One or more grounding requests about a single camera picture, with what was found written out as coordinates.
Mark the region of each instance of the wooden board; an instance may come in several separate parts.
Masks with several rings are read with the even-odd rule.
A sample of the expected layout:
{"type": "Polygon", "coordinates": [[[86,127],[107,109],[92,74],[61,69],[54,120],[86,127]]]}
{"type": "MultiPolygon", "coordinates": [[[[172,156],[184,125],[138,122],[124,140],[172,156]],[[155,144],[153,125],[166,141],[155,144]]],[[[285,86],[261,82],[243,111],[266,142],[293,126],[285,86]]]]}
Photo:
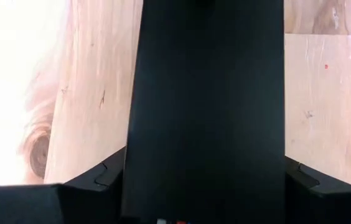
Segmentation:
{"type": "Polygon", "coordinates": [[[351,184],[351,36],[285,35],[286,155],[351,184]]]}
{"type": "Polygon", "coordinates": [[[141,11],[141,0],[71,1],[45,183],[126,144],[141,11]]]}
{"type": "Polygon", "coordinates": [[[284,0],[285,33],[351,34],[351,0],[284,0]]]}
{"type": "Polygon", "coordinates": [[[43,182],[67,2],[0,1],[0,185],[43,182]]]}

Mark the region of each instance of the wooden panel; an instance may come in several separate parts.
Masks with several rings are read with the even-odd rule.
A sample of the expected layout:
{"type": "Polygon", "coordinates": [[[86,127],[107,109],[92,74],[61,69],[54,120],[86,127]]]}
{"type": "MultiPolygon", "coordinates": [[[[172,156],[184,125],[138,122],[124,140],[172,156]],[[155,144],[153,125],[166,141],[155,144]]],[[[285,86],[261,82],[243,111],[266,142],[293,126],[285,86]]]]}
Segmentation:
{"type": "Polygon", "coordinates": [[[142,1],[71,1],[45,183],[65,182],[126,144],[142,1]]]}
{"type": "Polygon", "coordinates": [[[284,0],[285,33],[351,34],[351,0],[284,0]]]}
{"type": "Polygon", "coordinates": [[[0,1],[0,185],[43,182],[67,2],[0,1]]]}
{"type": "Polygon", "coordinates": [[[286,155],[351,183],[351,36],[286,35],[286,155]]]}

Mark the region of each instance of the wood grain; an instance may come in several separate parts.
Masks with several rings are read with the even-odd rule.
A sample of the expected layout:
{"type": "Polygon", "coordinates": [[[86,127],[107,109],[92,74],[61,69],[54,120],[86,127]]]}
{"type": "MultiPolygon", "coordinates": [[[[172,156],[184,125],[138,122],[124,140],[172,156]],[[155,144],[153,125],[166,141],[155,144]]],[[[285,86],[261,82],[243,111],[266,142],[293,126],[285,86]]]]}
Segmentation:
{"type": "Polygon", "coordinates": [[[287,34],[351,34],[351,0],[284,0],[287,34]]]}
{"type": "Polygon", "coordinates": [[[66,182],[126,144],[142,1],[70,8],[45,183],[66,182]]]}
{"type": "Polygon", "coordinates": [[[35,143],[54,113],[67,3],[0,1],[0,185],[43,182],[44,151],[33,149],[47,149],[35,143]]]}
{"type": "Polygon", "coordinates": [[[286,155],[351,184],[351,36],[285,35],[286,155]]]}

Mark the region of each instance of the black plastic part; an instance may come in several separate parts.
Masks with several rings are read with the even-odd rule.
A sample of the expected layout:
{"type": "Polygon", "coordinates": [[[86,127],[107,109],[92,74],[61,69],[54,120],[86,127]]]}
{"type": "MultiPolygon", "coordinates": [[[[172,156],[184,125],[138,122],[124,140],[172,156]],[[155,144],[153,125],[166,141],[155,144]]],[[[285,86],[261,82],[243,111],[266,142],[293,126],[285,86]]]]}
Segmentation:
{"type": "Polygon", "coordinates": [[[65,185],[85,190],[102,191],[107,189],[123,171],[124,153],[125,148],[120,149],[95,167],[69,180],[65,185]]]}
{"type": "Polygon", "coordinates": [[[351,192],[346,192],[351,190],[351,185],[309,169],[315,171],[317,179],[325,180],[319,181],[318,186],[322,185],[329,192],[333,192],[333,186],[334,190],[342,189],[344,193],[320,193],[316,187],[308,188],[287,172],[286,223],[351,223],[351,192]]]}
{"type": "Polygon", "coordinates": [[[144,2],[123,215],[283,222],[283,35],[283,0],[144,2]]]}
{"type": "Polygon", "coordinates": [[[118,223],[123,158],[124,149],[64,185],[0,187],[0,223],[118,223]]]}
{"type": "Polygon", "coordinates": [[[305,188],[321,193],[351,192],[351,185],[286,157],[286,173],[305,188]]]}

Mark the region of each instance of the light wood surface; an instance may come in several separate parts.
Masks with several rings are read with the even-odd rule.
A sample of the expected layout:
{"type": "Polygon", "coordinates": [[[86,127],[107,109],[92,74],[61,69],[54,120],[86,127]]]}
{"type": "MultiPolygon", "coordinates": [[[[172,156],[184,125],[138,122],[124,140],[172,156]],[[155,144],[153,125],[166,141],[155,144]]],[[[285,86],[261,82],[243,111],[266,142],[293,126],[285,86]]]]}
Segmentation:
{"type": "Polygon", "coordinates": [[[67,8],[66,0],[0,1],[0,185],[43,182],[44,166],[30,158],[52,121],[67,8]]]}
{"type": "Polygon", "coordinates": [[[351,183],[351,36],[285,35],[286,155],[351,183]]]}
{"type": "Polygon", "coordinates": [[[126,144],[141,11],[141,0],[71,1],[45,183],[126,144]]]}
{"type": "Polygon", "coordinates": [[[287,34],[351,34],[351,0],[284,0],[287,34]]]}
{"type": "MultiPolygon", "coordinates": [[[[351,38],[347,36],[347,35],[351,35],[351,0],[312,0],[312,1],[284,0],[284,6],[285,6],[284,8],[285,33],[287,34],[318,34],[319,36],[323,35],[324,38],[325,37],[329,38],[326,35],[330,34],[330,35],[342,35],[342,37],[351,38]]],[[[316,48],[316,47],[318,46],[316,46],[315,44],[308,46],[307,52],[314,50],[312,48],[316,48]]],[[[338,60],[342,60],[342,58],[340,58],[340,51],[349,49],[349,47],[343,44],[340,44],[337,47],[334,47],[333,49],[327,48],[327,46],[325,45],[325,48],[333,52],[333,53],[327,52],[327,54],[333,54],[333,57],[338,58],[338,60]]],[[[290,53],[285,51],[286,58],[292,57],[292,55],[288,55],[288,54],[290,53]]],[[[305,62],[305,56],[303,57],[301,55],[297,55],[296,57],[302,60],[302,62],[305,62]]],[[[306,71],[306,68],[303,67],[300,70],[295,69],[293,72],[307,73],[308,71],[306,71]]],[[[316,85],[321,86],[323,83],[326,83],[325,80],[318,80],[318,83],[316,83],[316,85]]],[[[332,104],[333,102],[338,100],[339,100],[338,97],[336,98],[328,97],[327,102],[332,104]]],[[[349,118],[343,117],[343,119],[337,125],[340,127],[343,127],[345,129],[344,132],[346,131],[351,132],[351,128],[344,125],[345,119],[349,119],[349,118]]],[[[315,140],[316,142],[312,142],[311,144],[319,144],[320,142],[324,141],[325,138],[329,138],[329,137],[322,136],[321,139],[316,139],[315,140]]],[[[338,175],[338,177],[344,178],[345,181],[351,183],[351,162],[347,163],[348,160],[351,161],[350,154],[345,155],[346,162],[344,163],[342,162],[341,164],[339,164],[339,167],[335,167],[332,153],[326,152],[326,151],[332,151],[333,149],[324,149],[325,152],[323,154],[318,154],[318,153],[309,154],[308,152],[305,152],[305,150],[308,150],[308,149],[302,150],[302,149],[299,149],[298,147],[292,147],[291,145],[289,145],[289,148],[286,151],[287,152],[286,155],[288,153],[291,153],[291,151],[293,151],[294,156],[298,157],[300,160],[303,160],[307,165],[311,167],[316,167],[320,171],[325,173],[334,172],[335,173],[334,175],[338,175]],[[330,162],[330,164],[327,164],[328,167],[326,167],[324,164],[326,162],[330,162]],[[338,172],[340,173],[341,170],[345,171],[345,177],[342,177],[341,174],[336,174],[338,172]]]]}

